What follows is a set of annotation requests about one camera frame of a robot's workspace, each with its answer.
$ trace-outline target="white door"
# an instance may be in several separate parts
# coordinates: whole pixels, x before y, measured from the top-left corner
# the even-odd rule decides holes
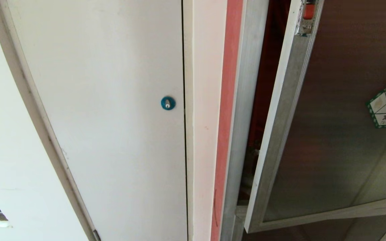
[[[101,239],[187,240],[181,0],[7,6]]]

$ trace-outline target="door hinge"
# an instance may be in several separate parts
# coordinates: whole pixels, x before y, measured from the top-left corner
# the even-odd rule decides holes
[[[98,231],[96,229],[93,230],[93,236],[95,236],[96,241],[101,241],[101,237],[99,237]]]

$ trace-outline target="red latch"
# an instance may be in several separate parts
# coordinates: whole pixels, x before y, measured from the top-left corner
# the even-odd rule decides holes
[[[306,4],[303,19],[310,20],[314,17],[315,4]]]

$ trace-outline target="pink trim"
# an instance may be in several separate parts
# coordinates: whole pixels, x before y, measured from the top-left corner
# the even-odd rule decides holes
[[[219,241],[242,18],[241,0],[227,0],[211,241]]]

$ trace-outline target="door latch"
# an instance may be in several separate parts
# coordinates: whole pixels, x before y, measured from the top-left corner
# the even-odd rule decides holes
[[[297,35],[309,36],[315,24],[315,5],[319,0],[305,0],[302,4],[299,20],[297,21]]]
[[[172,110],[174,107],[175,107],[175,99],[170,97],[170,96],[165,96],[162,100],[161,100],[161,105],[162,105],[162,108],[164,110],[167,110],[167,111],[170,111]]]

